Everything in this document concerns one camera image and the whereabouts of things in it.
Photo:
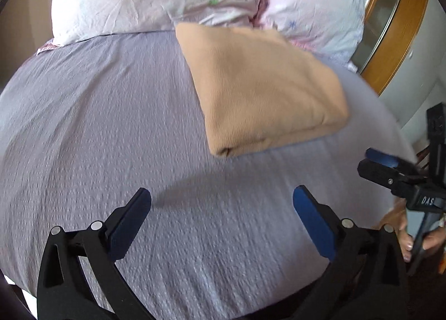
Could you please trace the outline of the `person's right hand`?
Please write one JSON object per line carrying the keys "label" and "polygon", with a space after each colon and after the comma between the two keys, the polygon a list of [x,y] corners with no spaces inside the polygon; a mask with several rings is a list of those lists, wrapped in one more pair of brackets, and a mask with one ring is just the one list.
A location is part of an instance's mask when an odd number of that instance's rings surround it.
{"label": "person's right hand", "polygon": [[[378,227],[389,224],[395,230],[400,244],[402,256],[406,263],[411,261],[413,238],[407,233],[408,219],[406,214],[406,200],[395,198],[394,207],[380,220]],[[445,243],[445,228],[439,227],[430,232],[423,242],[426,255],[434,254]]]}

